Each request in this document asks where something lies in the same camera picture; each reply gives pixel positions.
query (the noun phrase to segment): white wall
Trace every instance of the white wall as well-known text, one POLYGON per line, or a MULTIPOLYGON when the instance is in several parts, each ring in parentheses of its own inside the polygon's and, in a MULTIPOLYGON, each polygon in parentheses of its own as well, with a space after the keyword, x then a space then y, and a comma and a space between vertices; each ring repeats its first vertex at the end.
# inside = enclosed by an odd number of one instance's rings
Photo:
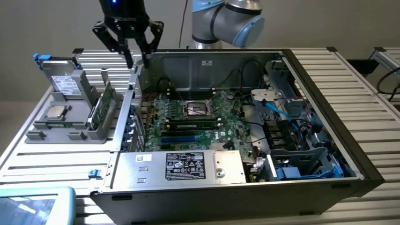
MULTIPOLYGON (((260 0, 267 24, 253 47, 335 46, 367 57, 373 46, 400 46, 399 0, 260 0)), ((160 48, 177 48, 184 0, 145 0, 165 22, 160 48)), ((0 100, 39 100, 47 87, 32 54, 69 56, 104 49, 91 28, 103 19, 97 0, 9 0, 0 8, 0 100)), ((191 3, 183 46, 191 43, 191 3)))

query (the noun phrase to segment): motherboard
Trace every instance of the motherboard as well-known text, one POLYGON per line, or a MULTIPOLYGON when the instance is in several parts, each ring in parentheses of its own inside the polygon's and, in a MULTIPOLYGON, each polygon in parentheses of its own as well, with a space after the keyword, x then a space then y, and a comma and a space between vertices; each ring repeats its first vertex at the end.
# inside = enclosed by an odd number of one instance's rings
POLYGON ((240 110, 241 94, 223 90, 208 99, 175 100, 159 94, 144 101, 144 151, 239 150, 244 162, 253 162, 248 126, 232 111, 240 110))

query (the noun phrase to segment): warning label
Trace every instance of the warning label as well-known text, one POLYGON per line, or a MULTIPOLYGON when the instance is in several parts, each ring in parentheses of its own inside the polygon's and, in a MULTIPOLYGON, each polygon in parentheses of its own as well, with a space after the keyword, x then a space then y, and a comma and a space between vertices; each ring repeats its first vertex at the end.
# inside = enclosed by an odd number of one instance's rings
POLYGON ((80 95, 80 88, 71 76, 52 76, 63 95, 80 95))
POLYGON ((203 152, 167 153, 167 180, 205 179, 203 152))

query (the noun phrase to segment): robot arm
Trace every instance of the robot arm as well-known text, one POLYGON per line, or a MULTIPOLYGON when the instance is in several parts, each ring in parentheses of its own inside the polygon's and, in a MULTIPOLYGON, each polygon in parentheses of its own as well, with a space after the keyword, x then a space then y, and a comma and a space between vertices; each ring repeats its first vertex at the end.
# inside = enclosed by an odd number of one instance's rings
POLYGON ((95 24, 92 30, 111 52, 117 52, 125 57, 128 68, 133 66, 128 39, 133 38, 140 51, 144 67, 149 67, 151 53, 156 52, 164 23, 151 21, 144 8, 144 0, 100 0, 104 21, 95 24), (155 36, 151 43, 144 32, 149 27, 155 36), (111 36, 108 29, 117 35, 117 40, 111 36))

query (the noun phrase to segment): green circuit board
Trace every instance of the green circuit board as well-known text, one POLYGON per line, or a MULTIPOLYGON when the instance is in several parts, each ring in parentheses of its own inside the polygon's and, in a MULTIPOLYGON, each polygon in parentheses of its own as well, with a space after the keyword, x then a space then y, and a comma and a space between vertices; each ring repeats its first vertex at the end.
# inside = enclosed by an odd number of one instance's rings
POLYGON ((240 122, 232 115, 231 109, 240 108, 240 97, 233 100, 227 100, 227 95, 235 95, 233 92, 220 91, 212 99, 205 100, 168 100, 165 95, 157 95, 145 106, 145 147, 144 151, 167 151, 167 150, 208 150, 221 149, 221 145, 228 141, 233 142, 235 150, 240 151, 243 161, 253 161, 249 156, 252 150, 251 137, 243 134, 248 126, 240 122), (195 120, 195 119, 216 119, 220 118, 220 127, 217 129, 195 130, 193 142, 171 142, 167 145, 168 149, 163 149, 165 143, 161 139, 165 138, 161 133, 168 131, 165 120, 195 120))

